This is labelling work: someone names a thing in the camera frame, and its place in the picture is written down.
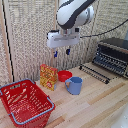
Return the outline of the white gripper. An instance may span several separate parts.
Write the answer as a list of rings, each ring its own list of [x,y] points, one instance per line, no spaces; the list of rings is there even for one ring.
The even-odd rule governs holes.
[[[75,45],[79,42],[79,28],[72,28],[60,32],[59,30],[51,30],[47,33],[47,46],[49,48],[58,48],[63,46]],[[66,49],[66,54],[70,55],[70,49]],[[58,55],[58,51],[54,50],[54,58]]]

